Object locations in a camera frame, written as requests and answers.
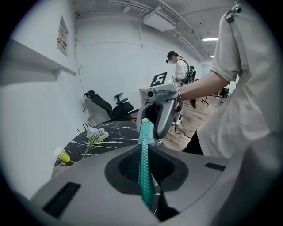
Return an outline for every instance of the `black shorts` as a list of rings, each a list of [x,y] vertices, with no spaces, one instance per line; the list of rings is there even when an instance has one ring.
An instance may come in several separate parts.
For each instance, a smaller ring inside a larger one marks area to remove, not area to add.
[[[188,145],[182,150],[183,152],[192,153],[192,154],[201,154],[203,155],[203,151],[199,144],[198,135],[196,132],[194,133],[193,137],[191,138]]]

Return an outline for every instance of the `air conditioner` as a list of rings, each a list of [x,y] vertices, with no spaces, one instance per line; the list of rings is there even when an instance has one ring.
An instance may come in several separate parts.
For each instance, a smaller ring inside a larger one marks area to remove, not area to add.
[[[143,18],[144,24],[160,31],[173,30],[180,20],[163,6],[158,6]]]

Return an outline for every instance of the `white t-shirt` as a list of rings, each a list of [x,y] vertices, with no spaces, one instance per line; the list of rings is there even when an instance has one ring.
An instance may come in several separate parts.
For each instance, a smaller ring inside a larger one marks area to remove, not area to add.
[[[271,73],[280,75],[277,43],[248,3],[236,2],[241,12],[235,23],[245,46],[249,70],[242,71],[237,44],[225,17],[220,20],[219,37],[211,70],[227,81],[239,81],[218,112],[197,130],[204,155],[230,158],[244,151],[254,140],[269,133],[256,99],[267,85]]]
[[[186,73],[187,73],[187,64],[182,60],[178,60],[176,63],[176,69],[175,69],[176,81],[182,81],[185,78]]]

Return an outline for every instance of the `black marble table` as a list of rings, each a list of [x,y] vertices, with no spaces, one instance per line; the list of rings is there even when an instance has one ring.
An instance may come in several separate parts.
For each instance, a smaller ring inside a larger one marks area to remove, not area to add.
[[[102,123],[94,128],[104,128],[109,133],[109,137],[106,138],[103,143],[97,144],[92,147],[85,157],[98,155],[107,151],[115,151],[117,148],[127,147],[130,145],[138,144],[138,129],[134,122],[128,121],[114,121]],[[87,132],[76,136],[65,147],[65,151],[70,156],[71,161],[77,162],[84,156],[85,150],[88,144]],[[67,166],[62,160],[57,159],[54,166]]]

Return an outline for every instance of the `yellow and white cup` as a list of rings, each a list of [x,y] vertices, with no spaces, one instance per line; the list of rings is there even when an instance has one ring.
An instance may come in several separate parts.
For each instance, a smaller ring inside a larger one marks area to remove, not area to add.
[[[68,156],[68,154],[65,152],[65,149],[63,147],[58,147],[55,150],[54,155],[66,163],[71,159],[70,156]]]

